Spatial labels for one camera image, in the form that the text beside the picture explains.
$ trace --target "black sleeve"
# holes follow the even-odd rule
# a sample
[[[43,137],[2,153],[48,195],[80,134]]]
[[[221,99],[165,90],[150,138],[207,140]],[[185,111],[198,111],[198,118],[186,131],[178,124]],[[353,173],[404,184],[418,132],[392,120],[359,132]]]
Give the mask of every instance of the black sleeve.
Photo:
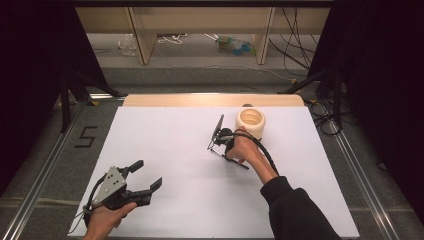
[[[341,239],[305,190],[293,190],[286,177],[276,177],[261,189],[269,205],[275,239]]]

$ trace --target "person's arm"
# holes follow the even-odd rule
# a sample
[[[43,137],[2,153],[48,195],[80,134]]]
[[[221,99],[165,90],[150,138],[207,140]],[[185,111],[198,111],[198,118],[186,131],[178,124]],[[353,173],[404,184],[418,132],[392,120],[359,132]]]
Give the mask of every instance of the person's arm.
[[[340,239],[306,191],[301,188],[293,190],[285,177],[279,177],[252,140],[237,136],[227,157],[247,161],[264,184],[261,194],[268,202],[269,219],[276,239]]]
[[[112,229],[119,226],[122,218],[136,207],[136,203],[129,203],[118,210],[109,210],[104,206],[94,209],[83,240],[106,239]]]

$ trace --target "person's left hand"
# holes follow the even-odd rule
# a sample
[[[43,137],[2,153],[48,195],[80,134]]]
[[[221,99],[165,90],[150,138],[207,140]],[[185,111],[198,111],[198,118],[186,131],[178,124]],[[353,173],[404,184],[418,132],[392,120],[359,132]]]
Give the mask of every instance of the person's left hand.
[[[109,210],[105,206],[94,209],[83,239],[105,239],[114,227],[119,226],[122,218],[136,207],[136,203],[129,203],[118,210]]]

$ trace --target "white tabletop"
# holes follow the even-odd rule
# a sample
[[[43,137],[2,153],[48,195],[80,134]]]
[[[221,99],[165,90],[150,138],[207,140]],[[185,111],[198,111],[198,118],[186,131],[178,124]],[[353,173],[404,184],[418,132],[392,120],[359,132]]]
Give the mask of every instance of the white tabletop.
[[[359,233],[306,107],[261,107],[262,144],[293,188],[304,188],[343,238]],[[233,129],[241,107],[120,107],[86,193],[110,166],[127,167],[127,189],[148,189],[163,177],[151,205],[135,209],[110,236],[140,238],[273,238],[261,181],[207,151],[212,132]],[[218,148],[224,152],[224,146]],[[85,234],[81,222],[70,236]]]

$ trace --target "black fabric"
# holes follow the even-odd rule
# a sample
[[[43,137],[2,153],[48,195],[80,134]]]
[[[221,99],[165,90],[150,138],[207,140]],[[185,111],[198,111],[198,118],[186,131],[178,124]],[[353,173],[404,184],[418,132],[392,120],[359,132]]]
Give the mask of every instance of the black fabric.
[[[261,189],[269,205],[275,239],[341,239],[305,190],[293,190],[286,177],[276,177]]]

